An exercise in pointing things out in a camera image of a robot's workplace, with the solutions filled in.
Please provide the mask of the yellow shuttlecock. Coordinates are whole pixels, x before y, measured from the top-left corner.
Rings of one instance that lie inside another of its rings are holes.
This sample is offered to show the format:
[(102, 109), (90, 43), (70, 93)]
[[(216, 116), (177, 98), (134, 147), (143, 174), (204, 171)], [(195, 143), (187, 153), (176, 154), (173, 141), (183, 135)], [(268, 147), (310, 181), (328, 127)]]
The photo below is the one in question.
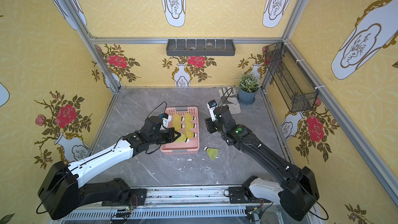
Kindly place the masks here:
[(174, 114), (173, 115), (173, 121), (174, 122), (181, 122), (181, 121), (184, 121), (184, 117), (182, 117), (182, 116), (180, 116), (179, 114)]
[(204, 147), (205, 152), (208, 154), (210, 160), (215, 160), (218, 157), (219, 149), (210, 148), (208, 146)]
[(193, 138), (198, 137), (198, 134), (195, 133), (195, 132), (192, 132), (192, 131), (190, 131), (190, 130), (186, 130), (186, 131), (185, 131), (185, 136), (186, 136), (186, 138), (188, 138), (188, 139), (193, 139)]
[(195, 129), (196, 127), (197, 127), (197, 125), (194, 123), (191, 123), (190, 121), (184, 123), (185, 130)]
[(180, 123), (180, 122), (173, 122), (173, 128), (176, 131), (180, 131), (181, 129), (184, 128), (184, 124)]
[(188, 142), (190, 142), (190, 139), (187, 138), (184, 134), (181, 134), (180, 137), (178, 137), (174, 142), (175, 143), (188, 143)]
[(185, 113), (185, 115), (184, 115), (184, 121), (185, 122), (193, 122), (193, 121), (195, 121), (197, 119), (197, 117), (196, 116), (194, 116), (194, 115), (192, 115), (192, 114), (190, 114), (190, 113)]

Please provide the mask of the pink perforated storage basket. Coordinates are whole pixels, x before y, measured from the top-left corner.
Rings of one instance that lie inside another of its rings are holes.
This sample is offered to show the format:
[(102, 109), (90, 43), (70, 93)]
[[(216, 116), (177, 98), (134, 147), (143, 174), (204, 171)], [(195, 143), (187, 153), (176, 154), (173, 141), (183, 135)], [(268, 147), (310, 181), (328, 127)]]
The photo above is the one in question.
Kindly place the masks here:
[[(190, 139), (188, 143), (169, 143), (161, 146), (161, 151), (165, 155), (177, 155), (177, 154), (192, 154), (197, 153), (200, 148), (200, 132), (199, 132), (199, 114), (198, 108), (195, 106), (183, 106), (183, 107), (168, 107), (165, 112), (172, 116), (172, 121), (169, 123), (168, 128), (173, 128), (173, 115), (179, 114), (184, 117), (185, 113), (190, 113), (197, 117), (195, 121), (192, 123), (196, 124), (197, 127), (195, 129), (191, 129), (192, 132), (198, 134), (198, 137)], [(185, 129), (181, 129), (179, 131), (181, 134), (185, 135)]]

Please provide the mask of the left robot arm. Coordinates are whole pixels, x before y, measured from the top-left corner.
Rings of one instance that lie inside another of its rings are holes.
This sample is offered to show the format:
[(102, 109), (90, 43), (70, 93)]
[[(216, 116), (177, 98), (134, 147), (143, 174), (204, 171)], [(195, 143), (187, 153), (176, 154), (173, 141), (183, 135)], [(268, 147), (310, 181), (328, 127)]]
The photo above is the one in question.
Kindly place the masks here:
[(89, 181), (116, 164), (147, 151), (151, 145), (169, 144), (181, 136), (175, 128), (165, 128), (163, 118), (148, 117), (140, 130), (122, 136), (107, 149), (70, 164), (55, 163), (38, 191), (40, 205), (51, 219), (58, 220), (91, 203), (129, 203), (131, 188), (123, 179), (93, 184)]

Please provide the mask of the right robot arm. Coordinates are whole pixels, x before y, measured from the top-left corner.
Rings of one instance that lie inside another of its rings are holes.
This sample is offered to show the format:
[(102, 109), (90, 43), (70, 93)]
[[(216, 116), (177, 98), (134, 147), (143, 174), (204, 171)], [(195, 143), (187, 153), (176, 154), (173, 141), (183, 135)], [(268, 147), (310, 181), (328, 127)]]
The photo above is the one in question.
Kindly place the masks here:
[(208, 132), (219, 132), (229, 146), (256, 160), (279, 184), (267, 185), (262, 179), (252, 177), (246, 180), (244, 187), (255, 198), (279, 203), (290, 217), (302, 221), (319, 199), (313, 171), (288, 162), (263, 144), (248, 127), (236, 124), (228, 106), (218, 106), (211, 100), (207, 108), (210, 113), (205, 120)]

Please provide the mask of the grey white work glove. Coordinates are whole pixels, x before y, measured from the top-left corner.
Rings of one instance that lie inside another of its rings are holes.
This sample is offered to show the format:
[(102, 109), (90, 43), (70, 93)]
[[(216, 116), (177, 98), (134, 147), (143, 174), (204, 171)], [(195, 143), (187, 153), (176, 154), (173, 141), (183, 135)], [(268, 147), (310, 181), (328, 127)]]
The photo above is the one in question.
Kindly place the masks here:
[(218, 90), (223, 106), (228, 106), (231, 114), (240, 114), (241, 108), (234, 87), (223, 87)]

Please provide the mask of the green plant in blue pot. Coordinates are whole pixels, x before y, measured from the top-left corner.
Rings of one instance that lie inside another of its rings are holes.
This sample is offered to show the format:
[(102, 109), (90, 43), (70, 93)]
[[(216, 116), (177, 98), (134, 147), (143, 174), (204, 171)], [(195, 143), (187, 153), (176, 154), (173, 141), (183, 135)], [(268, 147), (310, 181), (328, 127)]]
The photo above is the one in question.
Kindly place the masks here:
[(242, 74), (239, 77), (238, 101), (244, 105), (255, 102), (256, 94), (260, 88), (259, 77), (254, 74)]

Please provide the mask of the small circuit board left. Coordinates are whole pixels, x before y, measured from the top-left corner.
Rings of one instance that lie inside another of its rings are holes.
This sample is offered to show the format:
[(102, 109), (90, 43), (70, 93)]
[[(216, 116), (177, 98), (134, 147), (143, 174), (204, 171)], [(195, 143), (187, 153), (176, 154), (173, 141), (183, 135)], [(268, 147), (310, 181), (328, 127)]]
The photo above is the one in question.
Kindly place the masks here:
[(116, 218), (127, 219), (127, 218), (130, 217), (130, 215), (131, 215), (131, 208), (126, 207), (124, 209), (118, 209), (116, 214), (115, 214), (115, 217)]

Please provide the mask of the small circuit board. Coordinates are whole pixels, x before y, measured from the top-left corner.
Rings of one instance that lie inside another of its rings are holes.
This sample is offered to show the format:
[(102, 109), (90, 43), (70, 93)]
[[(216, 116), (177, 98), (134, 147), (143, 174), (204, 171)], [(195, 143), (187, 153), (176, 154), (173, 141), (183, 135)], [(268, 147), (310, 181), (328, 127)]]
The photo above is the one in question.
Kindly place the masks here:
[(245, 209), (246, 218), (254, 224), (260, 223), (260, 206), (247, 206)]
[(127, 219), (127, 218), (130, 217), (130, 215), (131, 215), (131, 208), (126, 207), (124, 209), (118, 209), (116, 214), (115, 214), (115, 217), (116, 218)]

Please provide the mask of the small circuit board right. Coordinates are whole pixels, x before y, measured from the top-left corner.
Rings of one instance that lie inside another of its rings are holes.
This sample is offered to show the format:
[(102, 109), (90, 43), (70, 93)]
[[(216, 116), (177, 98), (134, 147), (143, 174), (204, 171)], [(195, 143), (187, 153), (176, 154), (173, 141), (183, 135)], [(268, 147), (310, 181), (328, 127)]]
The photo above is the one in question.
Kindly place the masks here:
[(260, 223), (260, 206), (247, 206), (245, 209), (246, 218), (254, 224)]

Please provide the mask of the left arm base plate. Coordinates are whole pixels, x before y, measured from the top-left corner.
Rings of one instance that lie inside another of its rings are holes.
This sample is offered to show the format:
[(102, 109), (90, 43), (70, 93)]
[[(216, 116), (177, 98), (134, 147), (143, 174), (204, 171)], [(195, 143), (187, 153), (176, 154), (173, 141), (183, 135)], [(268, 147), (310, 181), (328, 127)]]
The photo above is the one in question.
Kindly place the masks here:
[(147, 197), (147, 189), (132, 188), (130, 191), (121, 196), (119, 200), (103, 201), (101, 206), (144, 206)]

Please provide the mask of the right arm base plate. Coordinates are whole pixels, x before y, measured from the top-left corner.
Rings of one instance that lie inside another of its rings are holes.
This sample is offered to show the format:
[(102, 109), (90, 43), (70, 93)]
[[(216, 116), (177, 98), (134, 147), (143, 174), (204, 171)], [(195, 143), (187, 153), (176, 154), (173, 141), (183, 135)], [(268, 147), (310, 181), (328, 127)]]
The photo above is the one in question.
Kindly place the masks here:
[(229, 187), (224, 191), (224, 196), (227, 197), (232, 204), (263, 204), (270, 203), (269, 200), (256, 198), (248, 188), (242, 186)]

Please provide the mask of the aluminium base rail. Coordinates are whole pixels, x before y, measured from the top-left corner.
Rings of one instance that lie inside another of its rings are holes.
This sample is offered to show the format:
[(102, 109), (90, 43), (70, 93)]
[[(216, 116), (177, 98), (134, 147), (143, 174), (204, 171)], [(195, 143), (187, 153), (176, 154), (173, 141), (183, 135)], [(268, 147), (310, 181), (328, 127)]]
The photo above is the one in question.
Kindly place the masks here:
[[(121, 223), (128, 220), (177, 219), (177, 218), (214, 218), (242, 217), (246, 218), (247, 206), (260, 206), (260, 224), (296, 224), (298, 221), (290, 217), (279, 203), (232, 204), (224, 196), (229, 187), (241, 185), (203, 185), (203, 186), (165, 186), (165, 187), (132, 187), (147, 189), (144, 206), (101, 206), (102, 202), (91, 203), (78, 207), (62, 219), (48, 219), (49, 224), (63, 224), (67, 221), (94, 223)], [(116, 218), (118, 209), (131, 208), (127, 219)]]

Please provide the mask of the grey wall shelf tray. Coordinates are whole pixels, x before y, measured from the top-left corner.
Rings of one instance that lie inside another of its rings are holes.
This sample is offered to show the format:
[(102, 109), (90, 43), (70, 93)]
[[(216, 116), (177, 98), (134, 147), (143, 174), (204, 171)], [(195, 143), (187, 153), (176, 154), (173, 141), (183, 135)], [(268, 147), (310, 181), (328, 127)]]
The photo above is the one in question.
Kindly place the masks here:
[(235, 56), (236, 47), (233, 39), (227, 38), (174, 38), (168, 39), (168, 56), (227, 57)]

